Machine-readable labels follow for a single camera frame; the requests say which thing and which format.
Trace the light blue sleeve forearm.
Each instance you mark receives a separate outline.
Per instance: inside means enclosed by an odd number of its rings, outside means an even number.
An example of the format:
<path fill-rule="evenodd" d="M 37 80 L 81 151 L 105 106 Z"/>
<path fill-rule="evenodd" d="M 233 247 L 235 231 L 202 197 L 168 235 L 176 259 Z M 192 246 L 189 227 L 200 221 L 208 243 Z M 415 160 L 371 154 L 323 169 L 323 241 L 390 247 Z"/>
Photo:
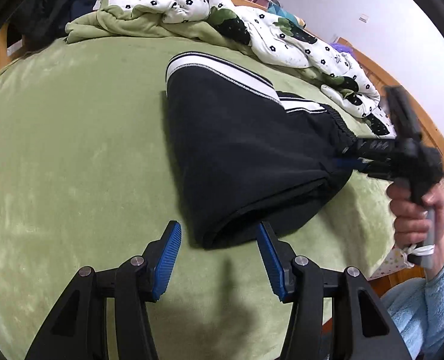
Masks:
<path fill-rule="evenodd" d="M 434 359 L 444 344 L 444 267 L 430 280 L 409 279 L 381 297 L 410 356 Z"/>

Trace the person's right hand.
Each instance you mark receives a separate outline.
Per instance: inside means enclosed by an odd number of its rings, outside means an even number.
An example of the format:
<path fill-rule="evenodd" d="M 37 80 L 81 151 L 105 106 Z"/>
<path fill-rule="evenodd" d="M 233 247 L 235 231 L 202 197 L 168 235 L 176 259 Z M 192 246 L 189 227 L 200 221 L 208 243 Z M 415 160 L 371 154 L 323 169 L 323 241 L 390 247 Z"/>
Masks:
<path fill-rule="evenodd" d="M 444 251 L 444 192 L 439 184 L 424 194 L 420 205 L 412 202 L 409 183 L 404 179 L 396 179 L 387 188 L 387 195 L 395 215 L 394 239 L 399 248 L 425 241 L 433 228 L 435 253 Z"/>

